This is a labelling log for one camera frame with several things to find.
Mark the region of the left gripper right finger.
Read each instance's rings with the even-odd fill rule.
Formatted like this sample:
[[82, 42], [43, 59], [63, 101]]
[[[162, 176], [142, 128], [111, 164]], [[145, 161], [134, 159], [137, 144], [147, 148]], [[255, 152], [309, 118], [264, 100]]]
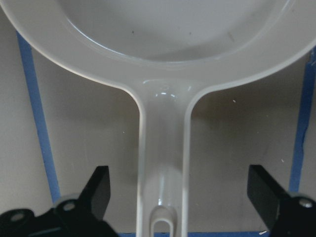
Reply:
[[314, 237], [316, 202], [287, 192], [261, 165], [250, 165], [247, 196], [271, 237]]

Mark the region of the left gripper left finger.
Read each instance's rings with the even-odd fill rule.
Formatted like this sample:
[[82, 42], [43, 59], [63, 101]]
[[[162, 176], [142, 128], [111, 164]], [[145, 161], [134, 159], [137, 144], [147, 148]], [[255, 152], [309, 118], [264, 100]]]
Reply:
[[116, 237], [104, 221], [111, 197], [108, 166], [94, 170], [78, 198], [68, 198], [36, 216], [30, 209], [11, 209], [0, 216], [2, 237]]

